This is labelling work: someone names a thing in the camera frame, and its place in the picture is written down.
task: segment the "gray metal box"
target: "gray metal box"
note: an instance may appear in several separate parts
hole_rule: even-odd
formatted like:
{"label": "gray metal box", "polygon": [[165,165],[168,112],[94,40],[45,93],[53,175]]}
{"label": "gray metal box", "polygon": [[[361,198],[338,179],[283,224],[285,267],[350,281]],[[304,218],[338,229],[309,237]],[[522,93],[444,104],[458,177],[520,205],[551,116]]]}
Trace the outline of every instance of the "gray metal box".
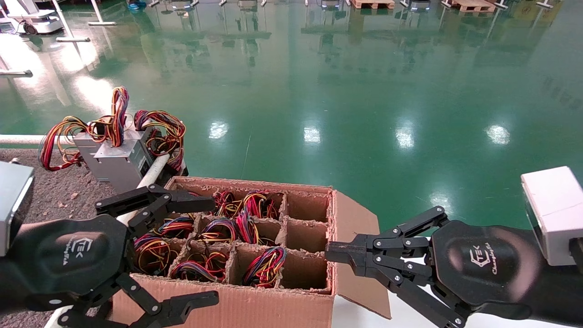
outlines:
{"label": "gray metal box", "polygon": [[153,163],[141,139],[126,139],[117,148],[107,140],[94,158],[117,193],[135,189]]}
{"label": "gray metal box", "polygon": [[30,208],[33,168],[0,161],[0,256],[6,255]]}
{"label": "gray metal box", "polygon": [[85,163],[87,163],[87,166],[91,170],[95,179],[102,182],[109,181],[105,168],[102,165],[99,165],[98,161],[93,158],[95,154],[97,154],[101,144],[93,141],[91,136],[86,132],[78,133],[73,138],[73,142],[75,142],[75,146],[77,146],[77,149],[81,152],[81,156],[83,156]]}

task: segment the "machine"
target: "machine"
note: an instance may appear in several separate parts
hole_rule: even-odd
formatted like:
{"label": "machine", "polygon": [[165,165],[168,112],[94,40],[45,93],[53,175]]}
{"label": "machine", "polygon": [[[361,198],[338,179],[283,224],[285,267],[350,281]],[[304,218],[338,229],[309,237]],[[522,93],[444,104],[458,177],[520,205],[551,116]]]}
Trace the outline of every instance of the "machine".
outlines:
{"label": "machine", "polygon": [[[7,245],[0,257],[0,277],[10,281],[0,285],[0,313],[73,305],[59,317],[61,326],[126,328],[104,319],[108,299],[122,289],[144,310],[130,327],[151,328],[182,324],[191,310],[218,303],[216,291],[157,302],[128,274],[133,238],[163,222],[169,213],[212,210],[212,197],[194,197],[153,184],[95,203],[94,219],[14,227],[11,224],[19,222],[10,218],[20,207],[26,210],[22,199],[31,193],[32,184],[30,170],[14,170],[10,165],[16,164],[0,166],[0,186],[6,186],[8,170],[21,179],[0,189],[0,200],[8,202],[0,207],[8,211],[0,212],[0,218],[9,218],[4,227],[15,231],[0,235],[0,245]],[[358,234],[352,242],[329,242],[326,259],[347,263],[355,275],[378,280],[438,327],[462,328],[478,312],[583,326],[579,310],[583,190],[568,168],[523,175],[522,184],[536,233],[470,226],[449,220],[445,209],[436,206],[379,235]],[[6,197],[15,192],[23,196]],[[139,211],[127,222],[114,219],[134,210]],[[431,228],[436,230],[430,239],[419,236]],[[425,264],[404,260],[414,257],[424,257]],[[430,285],[442,302],[419,288],[424,285]],[[87,317],[87,310],[97,305],[105,306],[97,317]]]}
{"label": "machine", "polygon": [[5,0],[5,2],[8,12],[3,14],[10,20],[17,33],[46,34],[63,28],[56,11],[39,9],[33,0]]}
{"label": "machine", "polygon": [[[59,317],[61,326],[122,328],[127,325],[105,317],[111,308],[108,300],[123,290],[144,310],[130,327],[153,328],[182,324],[190,311],[219,302],[216,291],[158,302],[128,274],[134,263],[135,238],[162,224],[172,212],[214,209],[212,197],[194,197],[186,191],[168,191],[151,184],[97,202],[98,215],[90,220],[21,225],[26,211],[23,200],[33,191],[31,168],[0,164],[0,222],[10,231],[0,235],[7,250],[0,257],[0,277],[9,282],[0,285],[0,313],[73,305]],[[14,194],[19,196],[15,199],[11,197]],[[140,211],[127,222],[115,219],[135,210]],[[97,316],[86,316],[95,306],[101,306]]]}

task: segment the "box compartment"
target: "box compartment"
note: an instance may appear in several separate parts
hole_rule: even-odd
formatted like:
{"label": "box compartment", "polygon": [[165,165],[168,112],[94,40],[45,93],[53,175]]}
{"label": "box compartment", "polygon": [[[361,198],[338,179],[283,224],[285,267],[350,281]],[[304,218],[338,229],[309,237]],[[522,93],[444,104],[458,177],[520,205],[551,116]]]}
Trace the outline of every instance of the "box compartment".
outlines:
{"label": "box compartment", "polygon": [[328,222],[330,200],[329,194],[290,191],[286,197],[287,213],[297,220]]}
{"label": "box compartment", "polygon": [[298,250],[287,250],[283,263],[281,288],[303,289],[319,294],[331,294],[328,279],[328,262],[324,255],[316,255]]}
{"label": "box compartment", "polygon": [[328,240],[328,224],[317,221],[287,220],[287,247],[306,250],[310,253],[323,252]]}

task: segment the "wooden pallet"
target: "wooden pallet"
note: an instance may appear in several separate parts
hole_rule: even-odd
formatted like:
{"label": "wooden pallet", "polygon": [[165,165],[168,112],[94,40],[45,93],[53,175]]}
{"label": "wooden pallet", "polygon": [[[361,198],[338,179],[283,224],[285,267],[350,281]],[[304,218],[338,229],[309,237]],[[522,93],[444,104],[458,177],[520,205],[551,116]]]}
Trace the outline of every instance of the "wooden pallet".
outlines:
{"label": "wooden pallet", "polygon": [[363,5],[369,6],[372,9],[379,9],[379,8],[387,8],[393,9],[395,8],[395,1],[393,0],[351,0],[352,4],[356,9],[361,9]]}
{"label": "wooden pallet", "polygon": [[459,7],[461,12],[493,12],[495,5],[485,0],[450,0],[452,7]]}

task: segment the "box flap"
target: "box flap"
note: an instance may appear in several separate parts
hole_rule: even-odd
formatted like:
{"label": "box flap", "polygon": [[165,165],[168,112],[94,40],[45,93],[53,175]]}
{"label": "box flap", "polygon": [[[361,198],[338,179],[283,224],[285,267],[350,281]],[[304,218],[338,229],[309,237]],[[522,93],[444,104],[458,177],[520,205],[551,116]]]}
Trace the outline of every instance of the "box flap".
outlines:
{"label": "box flap", "polygon": [[[378,219],[372,212],[339,191],[333,192],[332,240],[351,242],[358,233],[378,234]],[[348,264],[335,263],[336,293],[387,319],[391,318],[387,289],[380,282],[356,277]]]}

